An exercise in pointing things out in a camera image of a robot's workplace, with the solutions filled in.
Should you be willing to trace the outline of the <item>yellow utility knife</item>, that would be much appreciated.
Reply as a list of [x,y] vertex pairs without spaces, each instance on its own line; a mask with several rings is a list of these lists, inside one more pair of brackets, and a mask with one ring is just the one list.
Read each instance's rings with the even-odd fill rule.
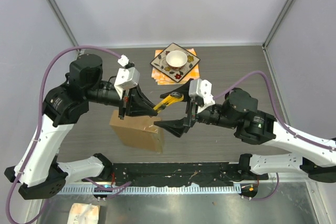
[[157,113],[160,113],[162,110],[164,110],[166,107],[177,103],[182,102],[184,99],[184,95],[182,95],[179,92],[172,92],[167,97],[165,97],[160,103],[158,103],[153,110]]

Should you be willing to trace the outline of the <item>brown cardboard express box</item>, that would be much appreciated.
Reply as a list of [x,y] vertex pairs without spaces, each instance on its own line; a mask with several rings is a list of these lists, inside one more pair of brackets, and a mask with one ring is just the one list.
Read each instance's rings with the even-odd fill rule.
[[162,128],[154,125],[154,122],[161,121],[160,117],[125,116],[120,119],[118,115],[119,111],[114,110],[109,125],[125,146],[163,152],[164,132]]

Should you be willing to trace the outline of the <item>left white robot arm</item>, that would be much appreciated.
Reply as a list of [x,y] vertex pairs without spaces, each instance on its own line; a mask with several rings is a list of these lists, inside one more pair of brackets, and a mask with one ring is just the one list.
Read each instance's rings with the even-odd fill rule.
[[138,86],[140,75],[133,64],[120,69],[114,83],[104,81],[102,74],[101,57],[81,55],[70,64],[66,81],[45,95],[37,138],[20,163],[4,172],[9,181],[20,183],[18,192],[24,199],[48,199],[66,184],[86,178],[105,182],[111,177],[112,163],[100,153],[70,163],[57,160],[61,143],[90,103],[117,107],[119,118],[157,115]]

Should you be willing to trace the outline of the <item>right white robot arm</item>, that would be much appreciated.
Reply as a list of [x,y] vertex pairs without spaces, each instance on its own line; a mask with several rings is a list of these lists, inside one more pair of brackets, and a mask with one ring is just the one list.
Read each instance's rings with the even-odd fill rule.
[[248,92],[233,88],[225,94],[223,104],[217,104],[207,80],[187,83],[161,95],[154,110],[161,112],[169,105],[185,102],[186,117],[159,121],[155,125],[181,137],[195,123],[235,130],[234,137],[250,145],[273,146],[287,151],[283,155],[242,154],[237,173],[242,179],[267,173],[307,174],[322,183],[335,182],[335,140],[320,138],[300,131],[275,116],[258,109],[258,100]]

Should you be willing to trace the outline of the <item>orange checkered folded cloth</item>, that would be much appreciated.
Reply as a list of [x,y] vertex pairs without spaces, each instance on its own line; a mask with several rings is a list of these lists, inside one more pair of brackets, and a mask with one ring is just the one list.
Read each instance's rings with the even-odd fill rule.
[[157,82],[158,85],[185,84],[189,79],[198,79],[200,77],[198,64],[196,64],[188,74],[181,75],[178,71],[174,71],[173,74],[174,76],[177,74],[179,79],[176,79],[175,77],[171,79],[164,73],[153,68],[151,77]]

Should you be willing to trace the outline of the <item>square floral ceramic plate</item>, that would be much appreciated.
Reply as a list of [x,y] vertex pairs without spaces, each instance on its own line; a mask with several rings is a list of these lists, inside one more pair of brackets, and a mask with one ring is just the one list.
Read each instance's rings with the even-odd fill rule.
[[[170,51],[179,50],[187,54],[187,63],[181,69],[173,69],[171,68],[166,62],[166,55]],[[178,44],[171,43],[169,46],[162,50],[156,50],[154,59],[151,61],[150,65],[159,70],[160,72],[164,73],[169,78],[179,79],[177,74],[174,76],[173,72],[178,71],[181,75],[188,74],[196,64],[199,65],[200,58],[196,55],[196,51],[192,49],[185,49]]]

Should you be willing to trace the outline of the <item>white ceramic bowl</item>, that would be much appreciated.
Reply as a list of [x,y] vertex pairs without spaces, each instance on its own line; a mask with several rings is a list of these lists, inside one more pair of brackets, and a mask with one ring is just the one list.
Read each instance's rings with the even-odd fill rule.
[[170,51],[166,55],[166,62],[173,69],[181,69],[187,63],[187,54],[179,50]]

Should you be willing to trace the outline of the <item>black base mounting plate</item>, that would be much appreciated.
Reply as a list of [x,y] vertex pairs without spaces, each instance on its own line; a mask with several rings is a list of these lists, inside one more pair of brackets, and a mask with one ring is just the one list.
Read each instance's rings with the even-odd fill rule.
[[183,187],[192,183],[200,187],[231,186],[247,180],[268,180],[247,168],[229,162],[204,163],[114,163],[107,181],[132,187]]

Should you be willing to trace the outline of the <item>white orange paper packet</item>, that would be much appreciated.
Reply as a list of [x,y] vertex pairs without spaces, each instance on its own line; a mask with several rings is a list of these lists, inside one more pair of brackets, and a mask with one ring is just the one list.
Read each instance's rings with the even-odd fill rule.
[[67,224],[98,224],[100,206],[74,203],[71,206]]

